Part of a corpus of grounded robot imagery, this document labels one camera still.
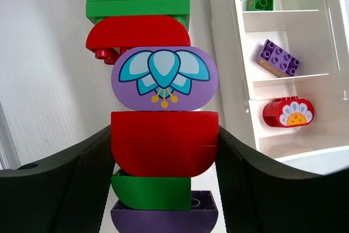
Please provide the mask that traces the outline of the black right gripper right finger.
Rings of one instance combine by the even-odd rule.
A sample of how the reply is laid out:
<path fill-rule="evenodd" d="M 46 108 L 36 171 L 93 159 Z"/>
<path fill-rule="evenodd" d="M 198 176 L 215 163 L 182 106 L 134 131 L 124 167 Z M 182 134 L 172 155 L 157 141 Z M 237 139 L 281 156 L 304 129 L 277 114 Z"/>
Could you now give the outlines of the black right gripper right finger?
<path fill-rule="evenodd" d="M 296 169 L 224 128 L 215 165 L 227 232 L 348 232 L 347 169 Z"/>

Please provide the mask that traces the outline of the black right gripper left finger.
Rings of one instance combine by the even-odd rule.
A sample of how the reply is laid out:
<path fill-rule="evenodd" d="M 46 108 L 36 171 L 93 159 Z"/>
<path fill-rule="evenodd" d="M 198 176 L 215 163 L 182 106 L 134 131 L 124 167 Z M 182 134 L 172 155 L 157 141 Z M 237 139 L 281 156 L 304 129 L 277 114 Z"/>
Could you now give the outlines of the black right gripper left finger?
<path fill-rule="evenodd" d="M 1 171 L 1 232 L 99 232 L 115 161 L 111 129 Z"/>

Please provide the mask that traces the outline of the dark purple half-round lego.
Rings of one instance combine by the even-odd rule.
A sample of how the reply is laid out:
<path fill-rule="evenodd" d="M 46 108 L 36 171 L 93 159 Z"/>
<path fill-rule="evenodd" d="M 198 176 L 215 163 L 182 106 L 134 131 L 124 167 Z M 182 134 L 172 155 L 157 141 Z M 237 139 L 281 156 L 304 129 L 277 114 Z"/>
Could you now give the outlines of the dark purple half-round lego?
<path fill-rule="evenodd" d="M 136 210 L 119 200 L 111 210 L 111 218 L 118 232 L 124 233 L 204 233 L 214 229 L 218 209 L 212 192 L 194 190 L 188 211 Z"/>

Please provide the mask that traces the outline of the green quarter-round lego brick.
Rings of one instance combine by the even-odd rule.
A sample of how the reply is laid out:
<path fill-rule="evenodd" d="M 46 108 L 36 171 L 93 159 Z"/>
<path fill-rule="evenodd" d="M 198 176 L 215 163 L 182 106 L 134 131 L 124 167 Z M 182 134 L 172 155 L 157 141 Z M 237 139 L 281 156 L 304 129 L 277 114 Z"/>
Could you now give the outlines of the green quarter-round lego brick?
<path fill-rule="evenodd" d="M 190 210 L 191 179 L 137 177 L 119 169 L 111 177 L 114 193 L 136 210 Z"/>

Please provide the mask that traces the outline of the red oval flower lego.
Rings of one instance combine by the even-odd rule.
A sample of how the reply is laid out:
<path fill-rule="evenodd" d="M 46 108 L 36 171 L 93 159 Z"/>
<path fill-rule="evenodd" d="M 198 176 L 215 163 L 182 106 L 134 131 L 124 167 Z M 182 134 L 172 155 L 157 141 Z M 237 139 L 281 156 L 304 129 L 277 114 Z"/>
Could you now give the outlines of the red oval flower lego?
<path fill-rule="evenodd" d="M 297 96 L 274 99 L 263 108 L 262 112 L 265 123 L 276 128 L 306 126 L 313 121 L 314 115 L 313 104 Z"/>

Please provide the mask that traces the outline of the red double half-round lego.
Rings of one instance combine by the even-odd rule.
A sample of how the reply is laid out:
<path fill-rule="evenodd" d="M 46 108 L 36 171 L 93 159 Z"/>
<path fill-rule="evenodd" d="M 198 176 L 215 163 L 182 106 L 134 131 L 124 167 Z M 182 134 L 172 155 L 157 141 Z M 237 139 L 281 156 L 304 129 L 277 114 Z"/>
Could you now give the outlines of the red double half-round lego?
<path fill-rule="evenodd" d="M 111 114 L 111 150 L 137 177 L 195 177 L 214 163 L 219 114 L 212 111 L 123 111 Z"/>

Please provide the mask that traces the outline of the purple studded lego brick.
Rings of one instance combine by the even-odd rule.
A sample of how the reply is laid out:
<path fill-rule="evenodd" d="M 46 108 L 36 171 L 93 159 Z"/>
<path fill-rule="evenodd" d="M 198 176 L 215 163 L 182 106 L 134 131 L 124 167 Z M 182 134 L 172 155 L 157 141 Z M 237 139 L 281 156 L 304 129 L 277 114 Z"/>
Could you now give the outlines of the purple studded lego brick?
<path fill-rule="evenodd" d="M 267 39 L 257 56 L 258 64 L 277 77 L 293 77 L 300 61 Z"/>

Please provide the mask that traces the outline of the purple oval flower lego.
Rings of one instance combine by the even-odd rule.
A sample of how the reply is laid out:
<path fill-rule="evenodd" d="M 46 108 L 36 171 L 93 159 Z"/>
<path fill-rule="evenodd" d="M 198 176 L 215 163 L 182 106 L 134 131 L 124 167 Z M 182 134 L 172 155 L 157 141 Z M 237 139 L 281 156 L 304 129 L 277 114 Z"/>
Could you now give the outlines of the purple oval flower lego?
<path fill-rule="evenodd" d="M 215 62 L 197 47 L 136 47 L 113 66 L 111 85 L 135 111 L 193 111 L 212 99 L 218 79 Z"/>

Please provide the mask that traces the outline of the red half-round lego brick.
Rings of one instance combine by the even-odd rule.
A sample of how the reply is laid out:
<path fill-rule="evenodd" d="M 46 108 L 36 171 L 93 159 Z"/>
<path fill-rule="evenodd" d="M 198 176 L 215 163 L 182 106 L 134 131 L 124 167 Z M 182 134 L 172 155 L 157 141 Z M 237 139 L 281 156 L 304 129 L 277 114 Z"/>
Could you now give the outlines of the red half-round lego brick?
<path fill-rule="evenodd" d="M 167 15 L 107 17 L 91 29 L 86 40 L 86 48 L 108 65 L 135 47 L 190 45 L 185 26 Z"/>

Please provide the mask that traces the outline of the green square lego brick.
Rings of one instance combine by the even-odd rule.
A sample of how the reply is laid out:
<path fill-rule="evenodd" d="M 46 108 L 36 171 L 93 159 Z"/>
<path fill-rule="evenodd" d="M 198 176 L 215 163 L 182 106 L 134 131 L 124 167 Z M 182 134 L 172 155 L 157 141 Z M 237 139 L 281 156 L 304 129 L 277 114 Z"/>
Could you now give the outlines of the green square lego brick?
<path fill-rule="evenodd" d="M 247 11 L 271 11 L 274 10 L 274 0 L 247 0 Z"/>

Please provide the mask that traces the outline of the green lego plates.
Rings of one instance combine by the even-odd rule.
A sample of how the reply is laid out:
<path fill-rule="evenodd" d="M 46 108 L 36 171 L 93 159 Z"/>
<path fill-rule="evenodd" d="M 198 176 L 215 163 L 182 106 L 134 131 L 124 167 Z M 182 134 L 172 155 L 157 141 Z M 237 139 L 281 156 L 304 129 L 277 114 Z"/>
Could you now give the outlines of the green lego plates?
<path fill-rule="evenodd" d="M 94 24 L 133 15 L 169 15 L 189 28 L 190 0 L 86 0 L 86 17 Z"/>

